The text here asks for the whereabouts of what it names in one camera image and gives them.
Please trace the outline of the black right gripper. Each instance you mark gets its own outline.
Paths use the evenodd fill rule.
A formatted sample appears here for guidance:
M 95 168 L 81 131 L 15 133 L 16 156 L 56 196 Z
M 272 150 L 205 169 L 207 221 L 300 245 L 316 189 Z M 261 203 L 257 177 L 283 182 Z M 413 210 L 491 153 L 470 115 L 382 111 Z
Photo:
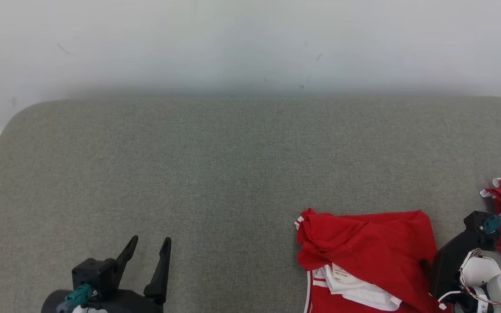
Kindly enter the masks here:
M 468 293 L 448 294 L 444 303 L 451 305 L 452 313 L 478 313 L 478 301 Z

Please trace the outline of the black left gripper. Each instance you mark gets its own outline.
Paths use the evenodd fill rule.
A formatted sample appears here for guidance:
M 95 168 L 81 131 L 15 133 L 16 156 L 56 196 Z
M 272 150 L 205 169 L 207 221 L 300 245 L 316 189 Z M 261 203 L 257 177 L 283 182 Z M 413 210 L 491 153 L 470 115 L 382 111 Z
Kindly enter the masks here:
M 134 255 L 139 236 L 129 240 L 117 257 L 114 271 L 114 283 L 120 283 L 127 263 Z M 84 305 L 77 307 L 74 313 L 164 313 L 167 299 L 172 239 L 167 236 L 159 251 L 159 262 L 153 277 L 144 289 L 144 294 L 132 290 L 117 290 L 109 299 L 99 301 L 92 297 Z M 40 313 L 56 313 L 56 307 L 72 291 L 57 290 L 51 293 L 42 305 Z

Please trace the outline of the red basketball jersey number 23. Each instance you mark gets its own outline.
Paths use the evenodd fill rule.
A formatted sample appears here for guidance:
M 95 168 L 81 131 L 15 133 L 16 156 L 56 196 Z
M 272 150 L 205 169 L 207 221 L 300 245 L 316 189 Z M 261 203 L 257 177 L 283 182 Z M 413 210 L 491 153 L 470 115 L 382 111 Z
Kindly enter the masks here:
M 334 216 L 310 208 L 294 224 L 304 313 L 451 313 L 430 295 L 421 266 L 437 253 L 421 210 Z

